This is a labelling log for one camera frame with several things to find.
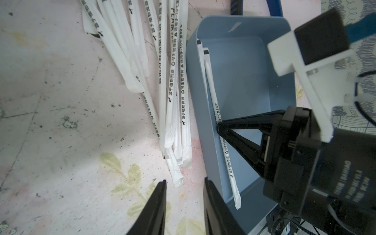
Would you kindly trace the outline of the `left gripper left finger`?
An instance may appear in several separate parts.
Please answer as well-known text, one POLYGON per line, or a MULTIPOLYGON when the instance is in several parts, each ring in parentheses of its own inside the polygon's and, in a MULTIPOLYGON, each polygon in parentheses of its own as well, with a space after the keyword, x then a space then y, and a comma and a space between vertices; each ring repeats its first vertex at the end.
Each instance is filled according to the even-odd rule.
POLYGON ((166 216, 166 180, 160 181, 127 235, 163 235, 166 216))

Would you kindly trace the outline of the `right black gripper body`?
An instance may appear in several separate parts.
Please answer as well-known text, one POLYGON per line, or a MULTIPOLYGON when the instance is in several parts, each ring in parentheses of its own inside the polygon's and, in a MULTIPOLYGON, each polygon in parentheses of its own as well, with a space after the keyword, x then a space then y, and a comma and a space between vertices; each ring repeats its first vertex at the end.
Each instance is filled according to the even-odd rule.
POLYGON ((262 116, 264 195, 329 235, 376 232, 376 138, 337 129, 320 140, 311 110, 262 116))

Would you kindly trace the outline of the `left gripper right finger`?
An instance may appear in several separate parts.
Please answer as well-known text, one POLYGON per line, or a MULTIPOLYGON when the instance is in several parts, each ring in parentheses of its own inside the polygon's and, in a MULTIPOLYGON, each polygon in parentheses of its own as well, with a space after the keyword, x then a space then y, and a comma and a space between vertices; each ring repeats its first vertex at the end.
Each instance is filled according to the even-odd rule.
POLYGON ((208 177, 204 181, 203 198, 207 235, 245 235, 208 177))

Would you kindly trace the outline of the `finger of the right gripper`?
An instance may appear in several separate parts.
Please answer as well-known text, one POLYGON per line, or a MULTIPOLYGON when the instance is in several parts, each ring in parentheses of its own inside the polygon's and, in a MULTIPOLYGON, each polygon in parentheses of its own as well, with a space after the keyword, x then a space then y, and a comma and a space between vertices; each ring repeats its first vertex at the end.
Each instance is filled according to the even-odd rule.
POLYGON ((281 118, 285 110, 277 110, 247 117, 224 120, 217 124, 217 133, 222 136, 226 130, 256 129, 270 135, 276 118, 281 118))
POLYGON ((259 129, 259 131, 262 133, 260 145, 241 136, 233 129, 219 129, 218 134, 243 157, 261 178, 265 178, 266 158, 269 151, 269 129, 259 129))

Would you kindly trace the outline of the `blue plastic storage tray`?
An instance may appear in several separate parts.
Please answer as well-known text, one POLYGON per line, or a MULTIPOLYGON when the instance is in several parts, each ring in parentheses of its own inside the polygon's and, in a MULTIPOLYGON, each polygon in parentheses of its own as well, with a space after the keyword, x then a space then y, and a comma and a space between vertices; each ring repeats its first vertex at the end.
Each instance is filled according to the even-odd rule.
POLYGON ((251 232, 276 203, 263 195, 264 180, 229 147, 231 166, 241 194, 241 208, 235 208, 197 44, 201 43, 210 52, 218 105, 222 118, 228 120, 296 105, 294 74, 277 76, 267 48, 271 41, 290 30, 288 21, 282 17, 208 16, 187 43, 188 81, 207 177, 245 233, 251 232))

